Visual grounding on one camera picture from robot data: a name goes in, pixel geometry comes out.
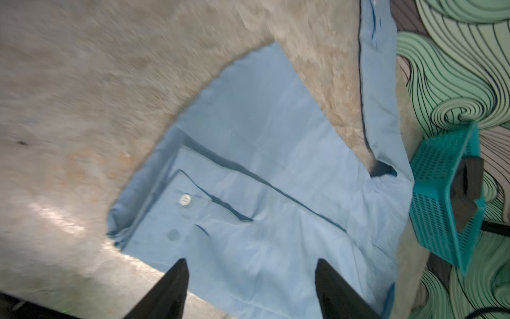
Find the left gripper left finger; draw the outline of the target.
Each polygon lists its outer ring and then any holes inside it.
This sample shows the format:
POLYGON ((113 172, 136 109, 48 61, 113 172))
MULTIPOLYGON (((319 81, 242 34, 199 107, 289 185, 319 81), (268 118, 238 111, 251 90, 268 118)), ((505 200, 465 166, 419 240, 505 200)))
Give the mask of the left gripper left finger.
POLYGON ((125 319, 181 319, 189 284, 187 261, 179 259, 127 313, 125 319))

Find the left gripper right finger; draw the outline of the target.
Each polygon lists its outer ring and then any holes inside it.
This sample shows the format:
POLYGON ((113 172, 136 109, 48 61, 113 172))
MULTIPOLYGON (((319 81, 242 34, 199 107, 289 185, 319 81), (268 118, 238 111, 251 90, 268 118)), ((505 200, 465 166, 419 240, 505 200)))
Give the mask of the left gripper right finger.
POLYGON ((380 318, 325 259, 317 262, 315 284, 323 318, 380 318))

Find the light blue long sleeve shirt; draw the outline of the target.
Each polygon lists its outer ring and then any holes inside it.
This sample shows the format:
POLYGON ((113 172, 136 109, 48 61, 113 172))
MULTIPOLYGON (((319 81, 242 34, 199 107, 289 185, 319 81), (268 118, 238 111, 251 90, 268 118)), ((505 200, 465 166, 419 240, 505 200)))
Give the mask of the light blue long sleeve shirt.
POLYGON ((233 62, 168 128, 108 213, 115 246, 237 318, 320 318, 325 259, 388 315, 414 178, 395 94, 388 1, 362 1, 363 121, 371 175, 277 43, 233 62))

